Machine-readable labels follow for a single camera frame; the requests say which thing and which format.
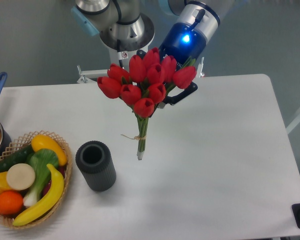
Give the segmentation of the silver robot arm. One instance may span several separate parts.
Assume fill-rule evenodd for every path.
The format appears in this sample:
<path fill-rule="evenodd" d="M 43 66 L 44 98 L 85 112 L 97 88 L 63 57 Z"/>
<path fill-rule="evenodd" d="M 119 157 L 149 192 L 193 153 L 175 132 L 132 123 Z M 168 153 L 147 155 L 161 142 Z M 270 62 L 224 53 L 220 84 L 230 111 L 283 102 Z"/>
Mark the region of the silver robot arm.
<path fill-rule="evenodd" d="M 198 59 L 236 1 L 77 0 L 71 13 L 85 33 L 100 36 L 111 63 L 127 70 L 132 55 L 144 57 L 155 37 L 155 26 L 141 12 L 141 4 L 178 17 L 158 49 L 161 59 L 173 56 L 180 69 L 188 58 Z"/>

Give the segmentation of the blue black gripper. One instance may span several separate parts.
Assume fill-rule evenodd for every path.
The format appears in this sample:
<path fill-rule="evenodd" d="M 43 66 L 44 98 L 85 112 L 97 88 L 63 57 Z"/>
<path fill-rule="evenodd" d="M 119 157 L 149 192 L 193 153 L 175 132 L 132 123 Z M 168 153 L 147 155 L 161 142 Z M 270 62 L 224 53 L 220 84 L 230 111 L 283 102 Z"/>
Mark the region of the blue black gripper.
<path fill-rule="evenodd" d="M 158 48 L 160 60 L 167 56 L 173 56 L 177 62 L 177 69 L 180 69 L 186 60 L 197 59 L 206 46 L 206 39 L 196 30 L 190 29 L 189 26 L 181 22 L 175 23 L 162 44 Z M 145 57 L 146 51 L 138 49 L 136 55 Z M 190 94 L 198 89 L 198 85 L 191 82 L 190 85 L 182 92 L 175 96 L 166 96 L 165 99 L 158 104 L 159 109 L 163 109 L 166 105 L 174 106 Z"/>

